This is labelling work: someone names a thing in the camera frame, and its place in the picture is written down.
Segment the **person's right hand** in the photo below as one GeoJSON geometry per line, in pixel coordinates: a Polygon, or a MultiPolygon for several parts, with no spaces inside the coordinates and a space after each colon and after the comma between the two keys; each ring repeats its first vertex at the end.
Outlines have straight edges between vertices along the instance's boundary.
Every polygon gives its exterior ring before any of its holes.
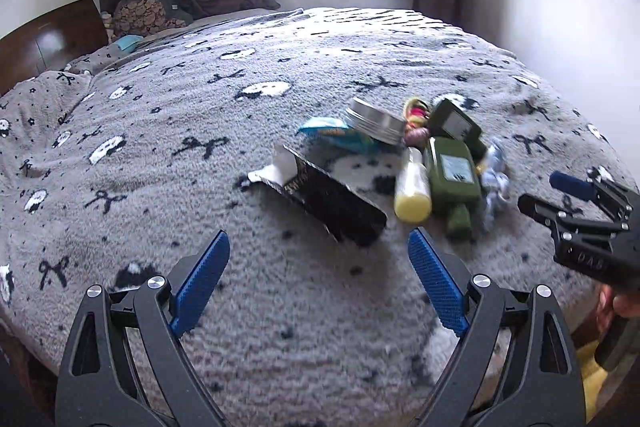
{"type": "Polygon", "coordinates": [[[598,301],[594,319],[598,333],[604,335],[615,315],[623,319],[634,319],[640,315],[640,293],[620,293],[613,287],[602,284],[598,288],[598,301]]]}

